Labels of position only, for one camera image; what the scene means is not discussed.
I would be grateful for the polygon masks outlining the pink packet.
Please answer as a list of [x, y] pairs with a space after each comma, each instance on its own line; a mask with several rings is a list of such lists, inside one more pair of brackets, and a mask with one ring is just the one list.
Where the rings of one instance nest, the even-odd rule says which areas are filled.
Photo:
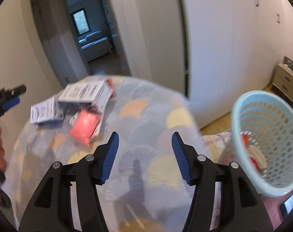
[[82, 109], [71, 120], [72, 128], [69, 135], [84, 145], [88, 145], [98, 136], [102, 123], [102, 114], [97, 114], [88, 109]]

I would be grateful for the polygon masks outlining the white milk carton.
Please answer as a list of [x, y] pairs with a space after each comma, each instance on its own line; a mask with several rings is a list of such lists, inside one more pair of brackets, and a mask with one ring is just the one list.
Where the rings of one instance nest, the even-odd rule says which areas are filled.
[[55, 122], [64, 120], [64, 110], [58, 103], [57, 96], [46, 99], [40, 103], [31, 106], [30, 123], [41, 124], [46, 122]]
[[108, 101], [114, 96], [113, 81], [107, 78], [68, 84], [58, 96], [58, 102], [90, 106], [102, 114]]

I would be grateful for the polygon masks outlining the beige bedside table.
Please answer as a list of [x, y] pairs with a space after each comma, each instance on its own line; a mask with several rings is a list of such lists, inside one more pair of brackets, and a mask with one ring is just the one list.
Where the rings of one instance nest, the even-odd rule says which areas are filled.
[[293, 102], [293, 71], [288, 66], [283, 63], [276, 66], [272, 84]]

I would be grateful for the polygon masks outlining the smartphone with lit screen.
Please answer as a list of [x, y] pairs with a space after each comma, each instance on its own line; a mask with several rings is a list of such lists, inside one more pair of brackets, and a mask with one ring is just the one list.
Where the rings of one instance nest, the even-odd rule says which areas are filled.
[[286, 219], [293, 209], [293, 193], [279, 206], [282, 220]]

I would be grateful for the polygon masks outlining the white milk carton left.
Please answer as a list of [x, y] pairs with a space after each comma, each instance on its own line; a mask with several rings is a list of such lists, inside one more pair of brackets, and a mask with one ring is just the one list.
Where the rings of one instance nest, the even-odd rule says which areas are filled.
[[57, 96], [46, 99], [40, 103], [31, 106], [30, 123], [41, 124], [46, 122], [55, 122], [64, 120], [64, 110], [58, 103]]

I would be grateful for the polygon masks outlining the far room sofa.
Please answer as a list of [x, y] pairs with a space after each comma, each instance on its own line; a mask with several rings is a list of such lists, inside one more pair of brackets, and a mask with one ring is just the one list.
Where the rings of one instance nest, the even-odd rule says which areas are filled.
[[87, 62], [111, 53], [111, 48], [113, 47], [101, 30], [88, 34], [78, 43]]

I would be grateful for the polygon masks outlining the light blue laundry basket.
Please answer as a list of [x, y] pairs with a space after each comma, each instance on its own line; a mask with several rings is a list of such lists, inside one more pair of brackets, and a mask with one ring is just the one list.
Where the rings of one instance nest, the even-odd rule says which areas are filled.
[[241, 95], [231, 113], [236, 161], [259, 194], [293, 190], [293, 109], [266, 91]]

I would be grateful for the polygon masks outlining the patterned fan-print tablecloth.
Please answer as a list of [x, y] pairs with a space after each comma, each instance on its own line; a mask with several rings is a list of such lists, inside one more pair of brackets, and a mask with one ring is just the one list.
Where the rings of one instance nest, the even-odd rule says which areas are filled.
[[16, 226], [39, 182], [55, 161], [80, 161], [117, 132], [120, 143], [111, 174], [97, 188], [110, 231], [181, 231], [194, 188], [182, 179], [171, 138], [217, 161], [224, 149], [219, 135], [202, 136], [182, 94], [131, 77], [113, 77], [116, 96], [105, 109], [97, 139], [85, 146], [69, 135], [73, 113], [55, 125], [26, 123], [14, 147], [4, 191]]

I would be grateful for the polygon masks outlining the picture frame on nightstand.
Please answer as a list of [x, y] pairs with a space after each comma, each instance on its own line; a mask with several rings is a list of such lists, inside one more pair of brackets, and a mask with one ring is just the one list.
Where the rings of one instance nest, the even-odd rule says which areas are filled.
[[293, 61], [291, 59], [285, 56], [283, 59], [283, 64], [293, 71]]

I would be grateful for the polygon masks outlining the far room window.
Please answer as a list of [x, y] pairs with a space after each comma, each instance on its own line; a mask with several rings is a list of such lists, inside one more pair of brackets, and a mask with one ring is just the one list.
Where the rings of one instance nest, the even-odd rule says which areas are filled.
[[72, 12], [71, 18], [73, 19], [75, 29], [79, 36], [90, 32], [91, 29], [84, 8]]

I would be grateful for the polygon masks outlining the white milk carton right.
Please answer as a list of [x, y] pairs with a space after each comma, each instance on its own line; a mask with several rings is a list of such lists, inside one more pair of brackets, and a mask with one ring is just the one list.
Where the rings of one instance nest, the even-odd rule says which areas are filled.
[[68, 84], [58, 96], [58, 102], [90, 106], [102, 114], [108, 101], [114, 96], [113, 81], [107, 78]]

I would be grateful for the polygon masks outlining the white wardrobe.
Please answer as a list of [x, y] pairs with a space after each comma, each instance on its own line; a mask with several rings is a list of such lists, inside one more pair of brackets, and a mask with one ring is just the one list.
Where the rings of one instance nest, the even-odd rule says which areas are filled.
[[200, 127], [269, 84], [280, 59], [280, 0], [183, 0], [189, 99]]

